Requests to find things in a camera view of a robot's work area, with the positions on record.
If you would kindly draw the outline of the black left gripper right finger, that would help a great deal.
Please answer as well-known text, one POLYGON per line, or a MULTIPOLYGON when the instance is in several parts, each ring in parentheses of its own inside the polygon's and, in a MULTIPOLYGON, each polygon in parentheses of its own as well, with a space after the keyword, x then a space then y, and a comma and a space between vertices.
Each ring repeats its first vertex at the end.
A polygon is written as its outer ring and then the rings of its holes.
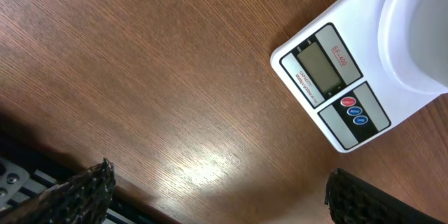
POLYGON ((328 177, 324 204, 334 223, 440 222, 340 168, 328 177))

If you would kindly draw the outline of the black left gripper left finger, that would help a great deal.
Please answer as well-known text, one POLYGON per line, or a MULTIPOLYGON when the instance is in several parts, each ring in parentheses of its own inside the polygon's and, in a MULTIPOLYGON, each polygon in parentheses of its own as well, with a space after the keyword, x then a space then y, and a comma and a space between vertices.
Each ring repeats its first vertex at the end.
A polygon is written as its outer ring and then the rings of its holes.
POLYGON ((1 214, 6 224, 100 224, 116 187, 113 163, 104 159, 1 214))

